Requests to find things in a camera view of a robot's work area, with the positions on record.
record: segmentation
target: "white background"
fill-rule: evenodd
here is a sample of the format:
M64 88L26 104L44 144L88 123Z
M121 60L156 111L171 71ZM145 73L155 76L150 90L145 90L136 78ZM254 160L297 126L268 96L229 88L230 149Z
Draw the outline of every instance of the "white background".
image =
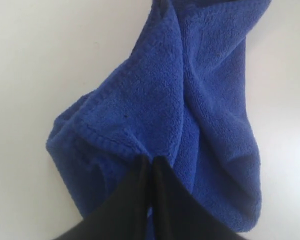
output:
M45 150L54 118L129 53L151 0L0 0L0 240L81 220ZM251 240L300 240L300 0L274 0L247 39L246 98L262 157Z

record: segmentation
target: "blue towel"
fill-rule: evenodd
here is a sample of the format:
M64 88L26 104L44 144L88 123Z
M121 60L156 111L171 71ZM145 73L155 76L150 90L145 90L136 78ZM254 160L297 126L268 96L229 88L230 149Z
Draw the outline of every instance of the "blue towel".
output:
M260 215L260 158L245 105L245 42L270 0L153 0L129 58L54 122L47 140L85 217L135 155L166 156L237 232Z

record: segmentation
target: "towel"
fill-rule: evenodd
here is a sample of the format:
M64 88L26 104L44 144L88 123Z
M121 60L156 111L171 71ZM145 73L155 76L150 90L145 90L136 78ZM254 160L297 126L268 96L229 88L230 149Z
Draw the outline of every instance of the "towel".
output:
M46 148L83 217L136 155L165 156L233 231L261 210L260 157L245 104L246 35L270 0L153 0L131 55L56 118Z

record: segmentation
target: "plush texture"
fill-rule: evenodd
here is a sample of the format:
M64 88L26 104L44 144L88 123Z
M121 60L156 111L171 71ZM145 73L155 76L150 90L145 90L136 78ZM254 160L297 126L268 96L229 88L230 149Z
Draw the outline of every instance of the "plush texture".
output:
M232 230L261 208L259 150L245 105L245 42L270 0L153 0L130 55L54 122L47 140L85 217L136 155L166 156Z

